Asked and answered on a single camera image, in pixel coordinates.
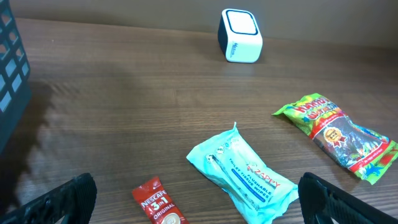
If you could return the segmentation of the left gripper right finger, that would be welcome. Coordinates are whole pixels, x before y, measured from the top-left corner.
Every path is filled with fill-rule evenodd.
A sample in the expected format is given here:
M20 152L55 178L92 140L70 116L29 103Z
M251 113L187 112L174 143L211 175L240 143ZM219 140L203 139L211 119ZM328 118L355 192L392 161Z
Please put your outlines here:
M397 224L396 218L311 172L300 178L298 195L305 224Z

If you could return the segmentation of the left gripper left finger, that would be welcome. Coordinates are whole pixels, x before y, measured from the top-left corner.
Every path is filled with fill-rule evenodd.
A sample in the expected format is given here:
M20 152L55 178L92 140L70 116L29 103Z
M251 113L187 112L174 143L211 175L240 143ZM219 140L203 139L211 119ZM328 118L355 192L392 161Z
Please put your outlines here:
M2 224L79 223L88 224L96 202L93 176L81 174L1 217Z

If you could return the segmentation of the teal wet wipes pack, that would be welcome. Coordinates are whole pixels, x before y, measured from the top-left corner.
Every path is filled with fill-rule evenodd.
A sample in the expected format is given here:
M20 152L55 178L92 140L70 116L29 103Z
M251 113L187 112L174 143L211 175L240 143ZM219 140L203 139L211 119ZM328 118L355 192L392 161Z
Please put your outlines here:
M298 185L267 167L235 126L195 146L187 159L248 223L272 223L299 197Z

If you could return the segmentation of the Haribo gummy candy bag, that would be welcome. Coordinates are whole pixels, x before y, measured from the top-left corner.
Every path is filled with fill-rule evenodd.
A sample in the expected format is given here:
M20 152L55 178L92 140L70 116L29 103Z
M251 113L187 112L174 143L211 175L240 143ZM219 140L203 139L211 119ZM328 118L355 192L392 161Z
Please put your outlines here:
M274 113L285 115L336 163L375 184L397 159L397 143L353 123L334 102L314 93Z

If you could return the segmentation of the red coffee stick sachet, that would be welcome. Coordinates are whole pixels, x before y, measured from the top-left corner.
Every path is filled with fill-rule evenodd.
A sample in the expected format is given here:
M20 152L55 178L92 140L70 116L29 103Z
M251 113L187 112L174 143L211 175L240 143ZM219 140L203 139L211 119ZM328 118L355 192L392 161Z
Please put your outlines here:
M157 176L136 187L132 196L153 224L189 224Z

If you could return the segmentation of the white barcode scanner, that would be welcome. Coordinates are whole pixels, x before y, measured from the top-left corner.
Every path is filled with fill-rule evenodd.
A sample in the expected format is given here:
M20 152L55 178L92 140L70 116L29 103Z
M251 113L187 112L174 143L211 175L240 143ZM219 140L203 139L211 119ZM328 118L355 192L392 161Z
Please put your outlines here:
M218 43L225 58L234 63L258 60L263 39L254 15L240 9L224 9L218 28Z

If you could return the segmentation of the grey plastic shopping basket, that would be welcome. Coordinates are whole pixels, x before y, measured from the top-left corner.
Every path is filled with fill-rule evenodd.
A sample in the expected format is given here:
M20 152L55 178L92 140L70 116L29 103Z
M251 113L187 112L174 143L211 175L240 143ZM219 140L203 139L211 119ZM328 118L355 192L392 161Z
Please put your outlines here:
M1 0L1 150L32 96L30 65L9 0Z

